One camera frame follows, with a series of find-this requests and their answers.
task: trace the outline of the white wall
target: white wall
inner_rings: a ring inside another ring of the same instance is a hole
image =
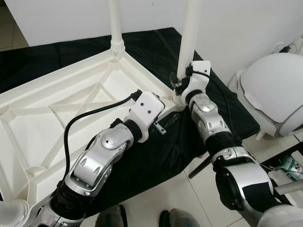
[[[110,34],[107,0],[6,0],[30,46]],[[186,0],[120,0],[123,32],[175,27]],[[196,50],[228,83],[303,31],[302,0],[203,0]]]

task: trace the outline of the metal bracket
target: metal bracket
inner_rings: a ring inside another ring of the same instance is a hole
[[[158,122],[155,122],[153,125],[162,135],[166,133],[166,130]]]

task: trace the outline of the white dome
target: white dome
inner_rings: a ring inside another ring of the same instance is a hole
[[[247,100],[275,122],[283,123],[303,105],[303,57],[276,53],[250,65],[242,74]]]

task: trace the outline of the black cable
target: black cable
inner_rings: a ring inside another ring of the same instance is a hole
[[[69,132],[72,124],[74,124],[77,120],[79,120],[82,117],[86,117],[86,116],[89,116],[89,115],[92,115],[92,114],[99,113],[99,112],[104,111],[104,110],[108,110],[108,109],[117,107],[119,105],[122,105],[122,104],[126,103],[127,101],[129,101],[132,98],[136,100],[141,95],[141,93],[142,93],[142,91],[138,90],[138,91],[132,93],[129,97],[127,97],[126,99],[124,99],[122,101],[119,101],[119,102],[114,103],[112,105],[101,107],[101,108],[96,109],[96,110],[91,110],[91,111],[88,111],[86,113],[82,113],[82,114],[74,117],[73,119],[71,119],[70,122],[68,122],[68,124],[66,125],[66,128],[65,128],[65,131],[64,131],[64,151],[65,151],[66,167],[65,167],[65,173],[64,173],[63,181],[64,181],[66,175],[68,174],[68,172],[70,170],[70,165],[71,165],[70,152],[69,152],[69,147],[68,147],[68,132]],[[87,148],[90,147],[94,138],[92,138],[90,140],[90,142],[87,145]]]
[[[297,139],[297,141],[298,141],[299,143],[301,143],[301,141],[299,140],[299,138],[298,138],[296,135],[294,135],[294,137]]]
[[[226,98],[226,95],[223,92],[222,88],[220,87],[218,81],[215,80],[214,78],[208,76],[206,73],[203,73],[203,72],[192,71],[192,73],[200,74],[200,75],[203,75],[203,76],[211,79],[214,82],[214,84],[218,87],[218,89],[220,90],[220,92],[223,96],[223,99],[224,99],[224,102],[225,102],[225,105],[226,105],[227,116],[228,116],[228,120],[229,120],[229,123],[230,123],[230,130],[231,130],[232,134],[234,135],[234,129],[233,129],[233,125],[232,125],[232,116],[231,116],[231,112],[230,112],[230,109],[229,109],[229,106],[228,106],[228,103],[227,103],[227,98]]]
[[[89,147],[91,146],[91,144],[93,143],[93,141],[95,140],[95,138],[96,138],[96,135],[95,135],[93,138],[91,138],[91,140],[90,140],[89,143],[87,144],[85,150],[88,150],[88,149],[89,149]]]

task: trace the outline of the black cloth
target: black cloth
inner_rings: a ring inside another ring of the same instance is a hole
[[[0,93],[108,50],[110,39],[103,36],[0,52]],[[181,35],[174,28],[165,28],[126,33],[123,40],[126,51],[171,88],[169,74],[177,72]],[[195,53],[194,60],[201,57]],[[213,71],[211,77],[218,79]],[[221,81],[219,84],[228,99],[235,135],[244,139],[258,132],[259,125],[236,96]],[[212,80],[206,92],[229,124],[224,100]],[[133,145],[114,165],[88,216],[174,177],[206,152],[188,109],[169,114],[161,124],[168,124],[164,136],[151,128],[149,139]]]

